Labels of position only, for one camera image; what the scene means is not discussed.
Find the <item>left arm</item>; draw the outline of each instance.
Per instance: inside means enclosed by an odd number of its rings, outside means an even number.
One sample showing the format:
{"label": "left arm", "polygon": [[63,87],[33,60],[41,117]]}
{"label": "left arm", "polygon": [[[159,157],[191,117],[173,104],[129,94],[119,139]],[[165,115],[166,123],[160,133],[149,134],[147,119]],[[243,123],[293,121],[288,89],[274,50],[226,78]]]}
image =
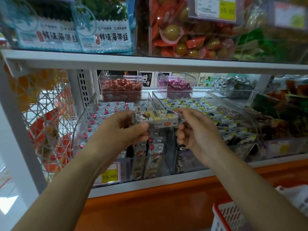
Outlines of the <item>left arm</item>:
{"label": "left arm", "polygon": [[74,230],[95,179],[129,145],[148,139],[148,124],[131,125],[133,112],[107,118],[79,155],[53,178],[12,231]]}

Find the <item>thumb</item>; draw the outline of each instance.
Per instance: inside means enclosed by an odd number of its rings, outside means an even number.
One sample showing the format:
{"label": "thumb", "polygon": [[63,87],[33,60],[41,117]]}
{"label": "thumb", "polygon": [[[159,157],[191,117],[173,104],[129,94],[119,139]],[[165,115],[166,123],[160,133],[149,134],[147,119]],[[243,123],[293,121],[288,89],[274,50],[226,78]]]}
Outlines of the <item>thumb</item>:
{"label": "thumb", "polygon": [[127,138],[128,140],[133,140],[143,134],[145,131],[147,131],[148,128],[149,124],[147,122],[142,122],[140,124],[126,128],[124,129],[125,138]]}
{"label": "thumb", "polygon": [[193,115],[188,108],[182,108],[180,111],[182,112],[184,119],[191,126],[191,128],[196,129],[201,126],[199,119]]}

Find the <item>human hand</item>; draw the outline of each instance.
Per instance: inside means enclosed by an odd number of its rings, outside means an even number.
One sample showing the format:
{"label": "human hand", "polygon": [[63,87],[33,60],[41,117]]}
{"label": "human hand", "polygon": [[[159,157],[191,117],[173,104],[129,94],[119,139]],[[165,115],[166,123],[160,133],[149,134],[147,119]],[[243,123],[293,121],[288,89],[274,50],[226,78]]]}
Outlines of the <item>human hand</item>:
{"label": "human hand", "polygon": [[132,123],[133,113],[133,111],[122,111],[106,118],[84,146],[82,152],[91,155],[94,161],[104,161],[110,165],[126,147],[133,143],[147,141],[149,124],[142,122],[134,125]]}
{"label": "human hand", "polygon": [[202,112],[179,108],[185,123],[179,124],[177,142],[189,148],[198,160],[210,167],[212,160],[224,151],[229,151],[214,123]]}

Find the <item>left hand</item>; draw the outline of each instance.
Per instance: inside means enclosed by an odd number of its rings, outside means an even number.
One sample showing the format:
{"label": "left hand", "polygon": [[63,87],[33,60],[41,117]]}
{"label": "left hand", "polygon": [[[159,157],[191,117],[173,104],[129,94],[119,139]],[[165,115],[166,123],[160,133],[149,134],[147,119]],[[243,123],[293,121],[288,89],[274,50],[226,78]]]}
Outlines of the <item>left hand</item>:
{"label": "left hand", "polygon": [[107,161],[111,164],[128,146],[147,141],[149,124],[142,122],[134,125],[132,123],[133,113],[133,111],[122,111],[106,118],[80,154],[84,152],[90,154],[94,161]]}

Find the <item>right hand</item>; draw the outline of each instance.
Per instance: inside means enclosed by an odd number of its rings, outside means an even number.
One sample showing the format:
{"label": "right hand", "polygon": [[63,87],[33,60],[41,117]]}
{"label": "right hand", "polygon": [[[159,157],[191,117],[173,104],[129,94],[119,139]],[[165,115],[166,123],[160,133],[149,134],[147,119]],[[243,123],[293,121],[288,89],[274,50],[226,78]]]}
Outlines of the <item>right hand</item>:
{"label": "right hand", "polygon": [[218,154],[230,151],[214,123],[202,112],[190,108],[179,108],[177,112],[186,120],[178,126],[177,142],[189,148],[201,163],[210,167]]}

